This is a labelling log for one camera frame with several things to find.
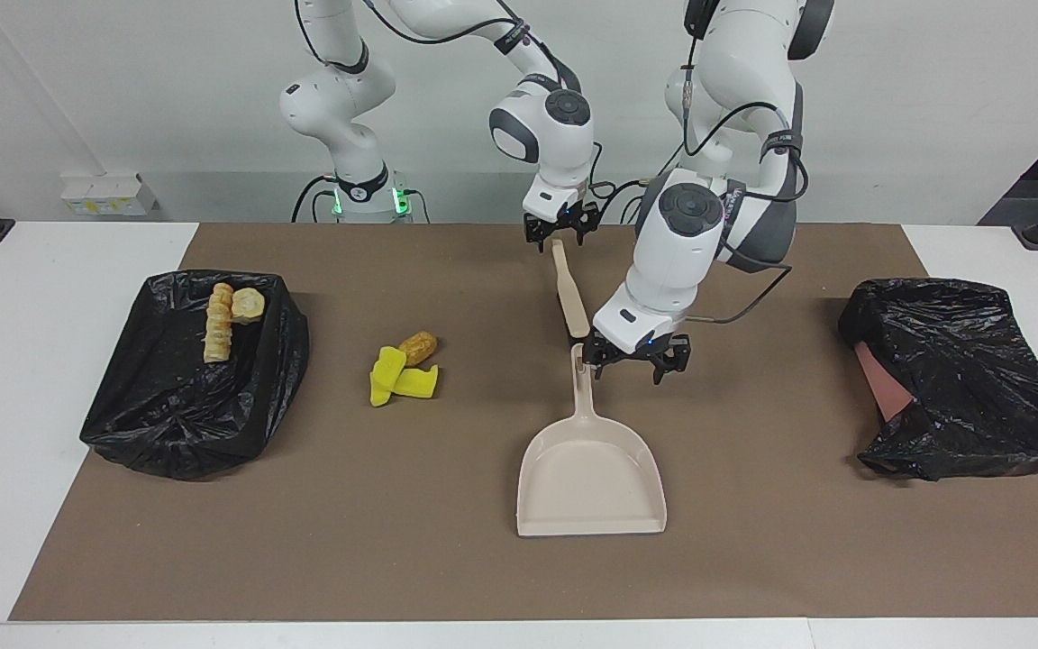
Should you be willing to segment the beige brush black bristles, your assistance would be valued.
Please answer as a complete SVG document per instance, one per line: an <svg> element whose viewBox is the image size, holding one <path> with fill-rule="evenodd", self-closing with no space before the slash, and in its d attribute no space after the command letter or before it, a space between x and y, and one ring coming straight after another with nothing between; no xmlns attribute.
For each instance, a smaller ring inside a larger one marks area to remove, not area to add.
<svg viewBox="0 0 1038 649"><path fill-rule="evenodd" d="M592 330L592 325L588 319L585 305L582 304L578 285L569 269L564 243L559 239L551 240L551 253L555 264L556 290L566 330L572 340L585 340Z"/></svg>

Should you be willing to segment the beige plastic dustpan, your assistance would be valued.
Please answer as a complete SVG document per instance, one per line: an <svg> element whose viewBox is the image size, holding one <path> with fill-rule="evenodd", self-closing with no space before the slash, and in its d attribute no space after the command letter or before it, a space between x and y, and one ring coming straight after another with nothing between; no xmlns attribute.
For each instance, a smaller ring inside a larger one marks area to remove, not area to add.
<svg viewBox="0 0 1038 649"><path fill-rule="evenodd" d="M592 370L574 344L573 412L524 448L516 481L515 528L522 538L655 535L668 524L658 463L632 428L595 411Z"/></svg>

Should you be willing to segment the brown potato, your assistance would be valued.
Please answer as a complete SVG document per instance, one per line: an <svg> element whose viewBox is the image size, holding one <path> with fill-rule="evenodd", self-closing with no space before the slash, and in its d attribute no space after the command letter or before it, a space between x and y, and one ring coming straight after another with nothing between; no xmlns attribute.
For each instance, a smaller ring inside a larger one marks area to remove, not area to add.
<svg viewBox="0 0 1038 649"><path fill-rule="evenodd" d="M398 350L404 354L406 367L420 366L438 350L438 337L428 330L420 330L411 337L403 340L398 345Z"/></svg>

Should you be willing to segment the pink bin box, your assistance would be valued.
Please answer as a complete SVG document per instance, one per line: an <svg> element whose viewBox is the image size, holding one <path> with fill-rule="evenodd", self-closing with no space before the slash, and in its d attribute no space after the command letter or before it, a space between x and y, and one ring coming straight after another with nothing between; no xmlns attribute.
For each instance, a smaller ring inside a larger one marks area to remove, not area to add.
<svg viewBox="0 0 1038 649"><path fill-rule="evenodd" d="M870 393L876 399L881 418L889 422L902 414L916 401L914 395L887 372L886 367L873 356L865 342L854 345L854 353L861 362L861 372L869 383Z"/></svg>

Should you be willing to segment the black plastic trash bag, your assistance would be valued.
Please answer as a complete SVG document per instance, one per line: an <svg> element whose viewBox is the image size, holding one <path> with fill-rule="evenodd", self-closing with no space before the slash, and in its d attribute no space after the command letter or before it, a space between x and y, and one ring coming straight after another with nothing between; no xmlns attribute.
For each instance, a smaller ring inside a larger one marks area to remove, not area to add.
<svg viewBox="0 0 1038 649"><path fill-rule="evenodd" d="M265 308L233 328L230 357L207 364L204 308L215 283L255 288ZM228 270L151 276L132 301L79 439L104 460L198 480L257 459L304 381L306 316L283 277Z"/></svg>
<svg viewBox="0 0 1038 649"><path fill-rule="evenodd" d="M868 279L837 328L910 397L861 452L866 467L927 481L1038 474L1038 359L1008 292L963 279Z"/></svg>

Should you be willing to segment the brown table mat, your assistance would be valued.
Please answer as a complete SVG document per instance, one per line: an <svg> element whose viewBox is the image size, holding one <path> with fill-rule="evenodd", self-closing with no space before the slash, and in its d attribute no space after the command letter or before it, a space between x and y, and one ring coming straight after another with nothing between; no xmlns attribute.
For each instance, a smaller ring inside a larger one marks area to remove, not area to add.
<svg viewBox="0 0 1038 649"><path fill-rule="evenodd" d="M691 327L687 372L605 370L668 504L660 535L523 539L524 448L572 410L551 256L507 225L209 224L187 270L283 276L310 361L260 459L204 481L94 453L13 620L1038 617L1038 476L886 480L876 401L837 335L865 279L923 274L897 226L810 224L786 282ZM368 403L428 330L429 399Z"/></svg>

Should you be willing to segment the white power strip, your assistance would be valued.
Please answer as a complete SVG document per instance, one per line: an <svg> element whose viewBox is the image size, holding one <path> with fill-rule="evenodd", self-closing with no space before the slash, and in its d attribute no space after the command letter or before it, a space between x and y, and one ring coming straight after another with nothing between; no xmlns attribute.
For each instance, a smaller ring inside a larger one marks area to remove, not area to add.
<svg viewBox="0 0 1038 649"><path fill-rule="evenodd" d="M145 217L159 208L141 174L65 174L61 180L61 201L75 216Z"/></svg>

